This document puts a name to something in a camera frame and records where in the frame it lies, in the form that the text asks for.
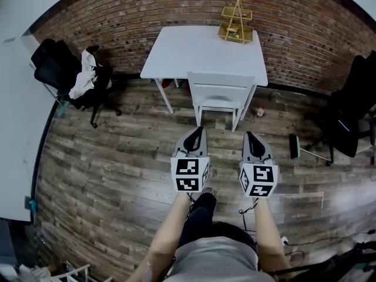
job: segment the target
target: white cube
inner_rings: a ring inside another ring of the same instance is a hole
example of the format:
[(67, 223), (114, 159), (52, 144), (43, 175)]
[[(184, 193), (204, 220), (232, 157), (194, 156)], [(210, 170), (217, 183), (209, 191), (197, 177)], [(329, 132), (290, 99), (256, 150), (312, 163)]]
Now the white cube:
[(239, 180), (249, 197), (269, 197), (277, 186), (278, 166), (243, 163)]
[(171, 175), (175, 191), (201, 192), (209, 176), (209, 158), (172, 157)]

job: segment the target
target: black and white pattern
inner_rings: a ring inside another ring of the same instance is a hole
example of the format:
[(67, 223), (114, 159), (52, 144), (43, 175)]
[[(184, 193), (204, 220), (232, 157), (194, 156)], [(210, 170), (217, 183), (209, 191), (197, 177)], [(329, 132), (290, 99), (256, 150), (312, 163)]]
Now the black and white pattern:
[(249, 186), (249, 179), (244, 169), (241, 171), (240, 181), (241, 181), (241, 185), (243, 186), (244, 192), (246, 192)]
[(179, 159), (176, 166), (176, 174), (191, 175), (199, 174), (199, 161), (197, 159)]
[(251, 192), (249, 193), (249, 196), (261, 196), (261, 197), (266, 197), (269, 195), (272, 186), (268, 185), (253, 185)]
[(270, 166), (253, 166), (253, 180), (255, 182), (273, 183), (273, 170)]
[(202, 174), (202, 186), (204, 187), (207, 177), (209, 176), (209, 163), (206, 165), (204, 173)]
[(180, 191), (198, 191), (199, 180), (195, 178), (176, 178), (177, 189)]

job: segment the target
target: person's left arm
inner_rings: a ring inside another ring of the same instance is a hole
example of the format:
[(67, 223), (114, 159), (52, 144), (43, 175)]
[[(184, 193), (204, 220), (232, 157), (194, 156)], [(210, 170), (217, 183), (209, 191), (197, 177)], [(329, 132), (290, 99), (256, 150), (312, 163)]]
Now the person's left arm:
[(157, 281), (174, 258), (184, 223), (189, 212), (190, 200), (186, 193), (179, 193), (169, 214), (160, 226), (150, 245), (147, 255), (127, 282), (141, 282), (147, 272), (147, 264), (152, 270), (152, 281)]

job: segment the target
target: broom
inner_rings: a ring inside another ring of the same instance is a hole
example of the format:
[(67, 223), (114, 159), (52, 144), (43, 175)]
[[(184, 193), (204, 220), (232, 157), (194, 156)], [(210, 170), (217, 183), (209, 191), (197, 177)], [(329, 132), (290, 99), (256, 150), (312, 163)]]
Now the broom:
[(290, 140), (290, 155), (291, 155), (292, 159), (296, 159), (296, 158), (300, 157), (300, 151), (302, 151), (302, 152), (309, 153), (310, 155), (313, 155), (315, 157), (319, 157), (320, 159), (326, 160), (326, 161), (328, 161), (328, 162), (331, 163), (331, 160), (326, 159), (326, 158), (321, 157), (321, 156), (319, 156), (319, 155), (317, 155), (315, 153), (311, 153), (308, 150), (305, 150), (305, 149), (301, 148), (298, 136), (296, 136), (294, 134), (290, 134), (288, 136), (288, 139)]

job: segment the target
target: green broom head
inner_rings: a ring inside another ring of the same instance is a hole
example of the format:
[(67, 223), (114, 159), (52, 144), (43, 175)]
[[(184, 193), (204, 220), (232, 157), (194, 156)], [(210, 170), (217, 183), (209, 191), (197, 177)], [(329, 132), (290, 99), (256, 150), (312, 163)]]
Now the green broom head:
[(290, 134), (288, 136), (288, 139), (290, 140), (290, 155), (291, 155), (291, 158), (296, 159), (297, 157), (300, 157), (300, 143), (299, 143), (298, 136)]

